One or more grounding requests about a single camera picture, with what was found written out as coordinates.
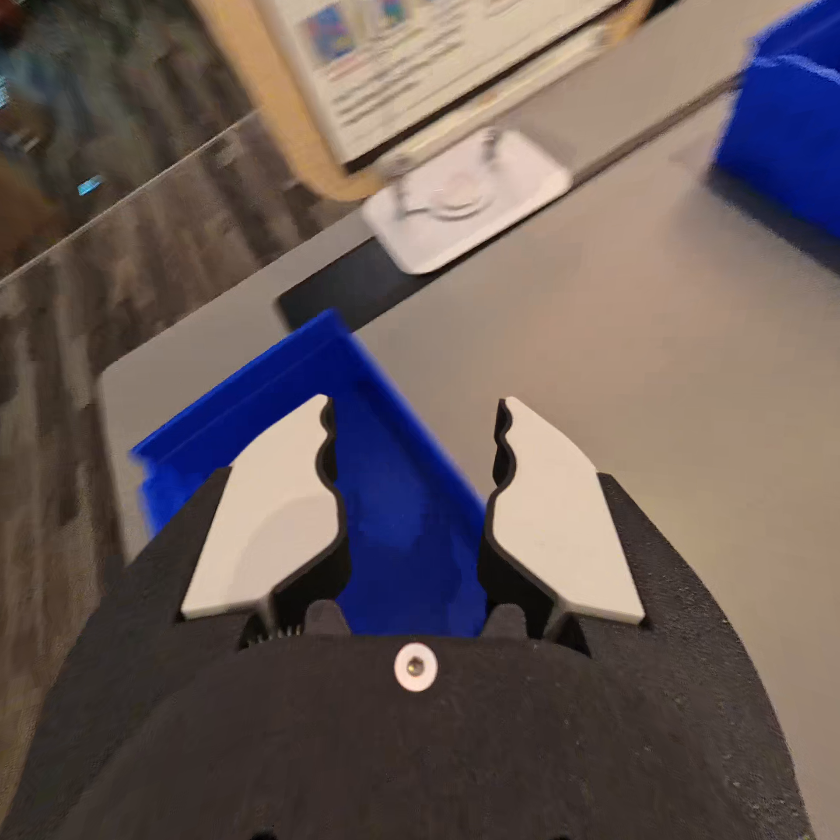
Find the wooden instruction sign board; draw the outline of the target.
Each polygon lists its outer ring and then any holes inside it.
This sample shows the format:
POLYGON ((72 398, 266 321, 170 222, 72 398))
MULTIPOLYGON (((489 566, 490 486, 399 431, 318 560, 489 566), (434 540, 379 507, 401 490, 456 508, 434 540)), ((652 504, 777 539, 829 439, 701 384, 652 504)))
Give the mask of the wooden instruction sign board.
POLYGON ((653 2, 191 2, 314 195, 357 203, 625 40, 653 2))

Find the white sign stand base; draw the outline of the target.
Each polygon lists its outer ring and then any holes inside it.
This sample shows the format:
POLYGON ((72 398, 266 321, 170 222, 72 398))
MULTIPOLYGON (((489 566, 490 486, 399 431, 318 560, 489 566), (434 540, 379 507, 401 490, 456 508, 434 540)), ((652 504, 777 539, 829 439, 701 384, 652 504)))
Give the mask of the white sign stand base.
POLYGON ((410 276, 445 268, 565 195, 571 170, 513 129, 478 130, 400 174, 362 216, 410 276))

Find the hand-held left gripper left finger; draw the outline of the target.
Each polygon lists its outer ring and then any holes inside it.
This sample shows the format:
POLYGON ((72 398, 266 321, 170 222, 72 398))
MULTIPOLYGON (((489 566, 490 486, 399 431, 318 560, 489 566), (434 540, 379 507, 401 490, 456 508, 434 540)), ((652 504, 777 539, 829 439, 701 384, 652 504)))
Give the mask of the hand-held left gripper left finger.
POLYGON ((299 624, 310 604, 341 594, 350 548, 336 438, 333 400, 317 394, 236 456, 182 600, 186 620, 299 624))

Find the blue plastic bin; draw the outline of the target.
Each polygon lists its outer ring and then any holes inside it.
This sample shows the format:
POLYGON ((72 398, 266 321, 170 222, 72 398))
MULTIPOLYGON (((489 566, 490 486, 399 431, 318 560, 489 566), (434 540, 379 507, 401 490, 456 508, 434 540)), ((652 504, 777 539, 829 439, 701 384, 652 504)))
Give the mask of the blue plastic bin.
POLYGON ((838 1, 807 3, 755 37, 716 164, 838 238, 838 1))
POLYGON ((215 469, 315 396, 332 400, 352 574, 339 596, 368 635, 477 636, 485 506, 336 311, 319 314, 136 444, 150 535, 215 469))

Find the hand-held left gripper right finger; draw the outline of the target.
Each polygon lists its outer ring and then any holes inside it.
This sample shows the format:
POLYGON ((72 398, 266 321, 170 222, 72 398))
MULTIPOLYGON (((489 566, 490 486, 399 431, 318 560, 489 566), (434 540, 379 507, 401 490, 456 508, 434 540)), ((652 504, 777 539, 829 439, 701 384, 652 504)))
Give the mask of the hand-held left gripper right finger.
POLYGON ((486 625, 515 606, 526 634, 562 634, 571 618, 641 627, 643 600, 590 458, 514 396, 499 400, 493 438, 479 545, 486 625))

